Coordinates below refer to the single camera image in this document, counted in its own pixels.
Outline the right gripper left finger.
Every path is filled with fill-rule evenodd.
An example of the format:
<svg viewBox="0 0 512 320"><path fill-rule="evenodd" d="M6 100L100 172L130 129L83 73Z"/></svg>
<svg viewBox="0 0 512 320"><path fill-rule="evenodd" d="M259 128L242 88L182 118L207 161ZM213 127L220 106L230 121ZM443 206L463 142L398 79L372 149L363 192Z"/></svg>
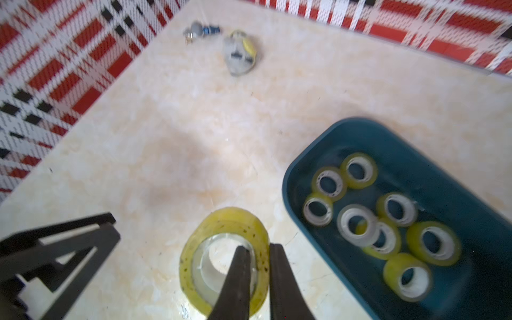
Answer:
<svg viewBox="0 0 512 320"><path fill-rule="evenodd" d="M251 255L238 246L221 293L208 320L249 319Z"/></svg>

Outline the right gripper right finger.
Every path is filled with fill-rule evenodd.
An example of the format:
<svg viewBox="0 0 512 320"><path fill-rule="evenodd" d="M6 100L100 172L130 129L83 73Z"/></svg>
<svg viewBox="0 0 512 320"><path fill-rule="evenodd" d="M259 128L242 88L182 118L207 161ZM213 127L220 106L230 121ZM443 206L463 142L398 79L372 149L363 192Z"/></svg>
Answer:
<svg viewBox="0 0 512 320"><path fill-rule="evenodd" d="M269 292L271 319L315 319L300 292L281 244L270 244Z"/></svg>

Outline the yellow tape roll bottom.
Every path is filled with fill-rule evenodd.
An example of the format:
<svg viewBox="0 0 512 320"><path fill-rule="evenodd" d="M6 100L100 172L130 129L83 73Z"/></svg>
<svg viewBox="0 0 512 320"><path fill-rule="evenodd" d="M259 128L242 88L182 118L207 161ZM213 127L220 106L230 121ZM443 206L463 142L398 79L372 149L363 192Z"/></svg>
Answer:
<svg viewBox="0 0 512 320"><path fill-rule="evenodd" d="M461 241L451 228L437 221L413 224L406 241L414 256L432 265L449 267L461 257Z"/></svg>

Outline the yellow tape roll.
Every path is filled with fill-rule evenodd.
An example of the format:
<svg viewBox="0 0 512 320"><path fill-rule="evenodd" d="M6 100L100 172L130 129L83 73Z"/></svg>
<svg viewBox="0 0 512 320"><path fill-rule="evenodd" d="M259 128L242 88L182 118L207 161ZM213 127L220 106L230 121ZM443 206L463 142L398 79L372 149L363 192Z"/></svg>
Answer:
<svg viewBox="0 0 512 320"><path fill-rule="evenodd" d="M387 193L379 197L376 209L378 216L388 218L398 227L413 225L418 216L414 201L398 192Z"/></svg>
<svg viewBox="0 0 512 320"><path fill-rule="evenodd" d="M333 202L321 193L312 193L303 204L303 216L311 225L325 227L333 219Z"/></svg>
<svg viewBox="0 0 512 320"><path fill-rule="evenodd" d="M413 224L406 241L414 256L432 265L449 267L461 257L461 241L451 228L437 221Z"/></svg>
<svg viewBox="0 0 512 320"><path fill-rule="evenodd" d="M262 222L238 207L209 214L187 240L179 259L179 282L190 304L208 316L227 277L235 248L251 255L249 315L264 304L269 287L269 236Z"/></svg>
<svg viewBox="0 0 512 320"><path fill-rule="evenodd" d="M370 246L363 247L362 252L380 260L389 260L401 251L401 234L397 226L385 217L378 219L377 227L376 242Z"/></svg>
<svg viewBox="0 0 512 320"><path fill-rule="evenodd" d="M418 302L426 298L433 287L431 270L409 253L399 253L383 268L387 286L402 300Z"/></svg>
<svg viewBox="0 0 512 320"><path fill-rule="evenodd" d="M320 193L336 202L347 193L347 184L337 167L321 167L313 176L311 189L313 193Z"/></svg>

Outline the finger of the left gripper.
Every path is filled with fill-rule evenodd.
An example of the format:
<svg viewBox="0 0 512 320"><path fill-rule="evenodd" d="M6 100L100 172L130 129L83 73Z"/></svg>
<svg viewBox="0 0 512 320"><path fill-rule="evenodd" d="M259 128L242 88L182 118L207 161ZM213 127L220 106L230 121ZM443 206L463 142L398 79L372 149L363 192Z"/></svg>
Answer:
<svg viewBox="0 0 512 320"><path fill-rule="evenodd" d="M1 318L30 318L19 295L38 278L52 293L70 280L42 317L63 319L120 241L115 223L107 212L1 240Z"/></svg>

